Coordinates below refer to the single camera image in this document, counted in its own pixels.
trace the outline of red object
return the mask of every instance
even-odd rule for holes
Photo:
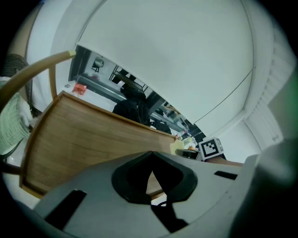
[[[76,83],[72,92],[78,93],[79,95],[83,95],[86,90],[87,90],[87,86]]]

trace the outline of curved wooden armrest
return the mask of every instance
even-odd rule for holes
[[[20,174],[20,167],[5,163],[3,161],[1,161],[0,164],[1,164],[0,170],[2,173],[10,173],[10,174],[17,174],[17,175]]]
[[[49,70],[50,86],[52,96],[57,96],[55,82],[55,65],[75,56],[75,51],[64,51],[51,55],[31,64],[21,71],[17,72],[1,89],[0,89],[0,112],[9,102],[11,97],[18,92],[29,80],[46,69]]]

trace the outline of black slot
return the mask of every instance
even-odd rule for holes
[[[223,177],[223,178],[228,178],[228,179],[232,179],[235,180],[237,178],[237,175],[234,173],[228,173],[228,172],[224,172],[224,171],[217,171],[214,173],[217,176]]]
[[[158,217],[161,223],[173,233],[188,225],[184,220],[177,219],[173,206],[171,203],[167,203],[166,206],[154,206],[151,205],[151,209]]]
[[[197,185],[197,176],[190,168],[158,152],[147,152],[118,167],[112,185],[128,202],[150,205],[146,189],[151,172],[171,203],[187,200]]]
[[[79,207],[86,193],[81,190],[73,190],[60,202],[46,217],[45,221],[57,229],[62,230]]]

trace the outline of yellow object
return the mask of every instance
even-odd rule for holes
[[[75,50],[69,50],[68,52],[69,52],[69,56],[70,56],[70,57],[76,55]]]
[[[171,154],[176,155],[176,150],[184,150],[184,143],[180,140],[175,140],[174,143],[169,145],[169,149],[171,151]]]

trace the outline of black and white square marker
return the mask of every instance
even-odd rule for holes
[[[211,138],[199,143],[202,160],[212,158],[224,153],[224,149],[218,138]]]

